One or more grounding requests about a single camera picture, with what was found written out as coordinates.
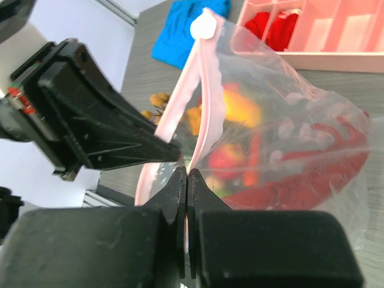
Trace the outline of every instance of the white wall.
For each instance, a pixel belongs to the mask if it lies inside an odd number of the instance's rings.
[[[48,40],[76,37],[85,43],[112,85],[121,89],[134,35],[131,26],[94,0],[38,0],[31,22]],[[83,169],[69,183],[52,172],[53,166],[33,143],[0,140],[0,186],[32,204],[81,206],[85,189],[95,189],[99,176]]]
[[[113,0],[130,14],[138,17],[140,12],[147,10],[166,0]]]

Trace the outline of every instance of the blue cloth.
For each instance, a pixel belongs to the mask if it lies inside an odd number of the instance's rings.
[[[190,26],[201,15],[203,8],[227,17],[230,0],[183,0],[172,4],[164,29],[152,50],[152,57],[183,69],[194,40]]]

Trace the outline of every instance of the robotic arm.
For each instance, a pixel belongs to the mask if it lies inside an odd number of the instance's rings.
[[[49,42],[28,22],[34,4],[0,1],[0,138],[34,141],[66,181],[82,166],[177,161],[177,144],[154,136],[154,124],[112,88],[85,45]]]

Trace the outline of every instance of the yellow toy fruit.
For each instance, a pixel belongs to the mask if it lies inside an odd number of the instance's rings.
[[[193,136],[199,135],[202,111],[198,107],[192,107],[185,111],[188,126]]]
[[[223,100],[226,105],[226,120],[254,128],[261,122],[258,105],[240,94],[224,90]]]

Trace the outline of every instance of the pink zipper seal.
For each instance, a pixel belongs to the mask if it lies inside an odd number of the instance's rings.
[[[204,25],[202,25],[204,21],[208,21],[212,25],[213,20],[216,24],[214,29],[211,27],[211,29],[202,30],[203,37],[207,39],[200,38],[201,35],[198,35],[197,29],[195,30],[197,32],[195,37],[198,38],[195,40],[167,108],[154,133],[155,136],[167,143],[171,141],[187,104],[201,79],[202,120],[188,173],[200,159],[207,155],[213,144],[223,134],[226,107],[223,100],[223,87],[218,66],[219,61],[216,56],[216,46],[224,25],[224,19],[214,14],[210,9],[204,8],[202,15],[194,21],[194,25],[197,25],[197,27],[200,25],[204,28]],[[149,194],[160,164],[144,164],[136,188],[136,206],[143,205],[149,200]]]

